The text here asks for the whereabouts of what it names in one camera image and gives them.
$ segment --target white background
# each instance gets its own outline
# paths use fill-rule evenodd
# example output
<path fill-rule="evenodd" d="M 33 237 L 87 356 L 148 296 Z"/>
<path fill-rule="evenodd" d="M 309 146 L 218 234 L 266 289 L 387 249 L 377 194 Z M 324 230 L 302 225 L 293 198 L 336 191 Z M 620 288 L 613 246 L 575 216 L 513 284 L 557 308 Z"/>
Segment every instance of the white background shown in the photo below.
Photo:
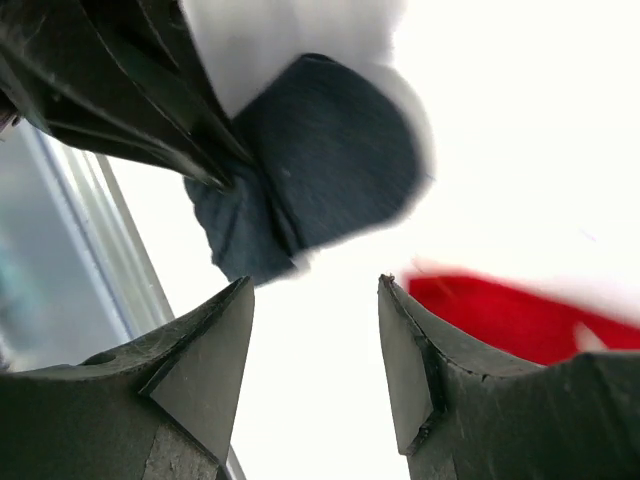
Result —
<path fill-rule="evenodd" d="M 232 16 L 242 25 L 226 22 L 232 32 L 286 27 L 264 14 L 273 1 L 231 4 L 245 8 Z M 294 23 L 316 40 L 344 39 L 355 21 L 348 12 L 368 12 L 373 0 L 315 4 L 315 17 Z M 197 8 L 187 7 L 207 31 L 213 17 L 194 20 Z M 424 106 L 436 180 L 399 224 L 316 252 L 309 273 L 258 290 L 233 436 L 250 480 L 408 478 L 395 450 L 376 288 L 380 273 L 416 256 L 640 318 L 639 9 L 634 0 L 409 3 L 393 65 Z M 262 23 L 249 28 L 243 19 L 255 10 Z M 271 44 L 262 45 L 265 64 Z M 354 45 L 333 47 L 355 58 Z M 226 107 L 237 110 L 264 81 L 227 88 Z M 181 179 L 113 166 L 175 313 L 226 285 Z"/>

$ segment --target red object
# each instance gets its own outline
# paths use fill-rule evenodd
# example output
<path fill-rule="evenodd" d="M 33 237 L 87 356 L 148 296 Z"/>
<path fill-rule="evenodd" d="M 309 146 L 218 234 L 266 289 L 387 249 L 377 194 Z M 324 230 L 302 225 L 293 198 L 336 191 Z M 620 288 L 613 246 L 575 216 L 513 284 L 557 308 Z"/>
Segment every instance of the red object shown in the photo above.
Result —
<path fill-rule="evenodd" d="M 579 353 L 576 332 L 581 329 L 607 349 L 640 350 L 639 328 L 471 275 L 412 277 L 408 290 L 427 310 L 469 335 L 542 365 Z"/>

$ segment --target black fabric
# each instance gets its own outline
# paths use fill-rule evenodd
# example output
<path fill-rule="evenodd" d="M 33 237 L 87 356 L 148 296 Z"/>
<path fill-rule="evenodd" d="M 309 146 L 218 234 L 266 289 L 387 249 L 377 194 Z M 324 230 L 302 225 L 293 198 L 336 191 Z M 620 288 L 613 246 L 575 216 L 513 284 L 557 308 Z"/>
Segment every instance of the black fabric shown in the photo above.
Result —
<path fill-rule="evenodd" d="M 260 168 L 222 159 L 236 183 L 226 194 L 186 180 L 213 262 L 229 280 L 263 284 L 293 269 L 304 250 L 393 219 L 422 180 L 400 112 L 320 55 L 297 59 L 233 124 Z"/>

